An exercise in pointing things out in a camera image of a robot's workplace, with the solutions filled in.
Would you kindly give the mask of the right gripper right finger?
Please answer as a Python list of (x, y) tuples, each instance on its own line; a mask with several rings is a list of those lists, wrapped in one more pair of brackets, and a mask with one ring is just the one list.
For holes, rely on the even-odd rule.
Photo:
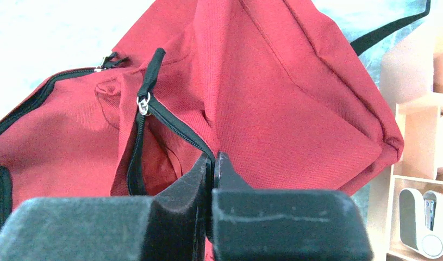
[(215, 260), (372, 260), (359, 209), (345, 193), (253, 189), (225, 153), (214, 179)]

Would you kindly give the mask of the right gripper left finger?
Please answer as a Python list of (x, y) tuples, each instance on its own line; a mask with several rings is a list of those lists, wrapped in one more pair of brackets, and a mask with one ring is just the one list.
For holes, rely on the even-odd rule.
[(155, 196), (39, 197), (0, 232), (0, 260), (203, 260), (210, 158)]

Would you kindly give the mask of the red backpack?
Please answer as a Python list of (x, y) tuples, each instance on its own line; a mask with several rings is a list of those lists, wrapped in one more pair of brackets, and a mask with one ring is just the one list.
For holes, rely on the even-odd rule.
[(0, 232), (25, 201), (155, 196), (219, 153), (253, 189), (351, 195), (404, 140), (352, 41), (313, 1), (155, 1), (96, 67), (45, 79), (0, 120)]

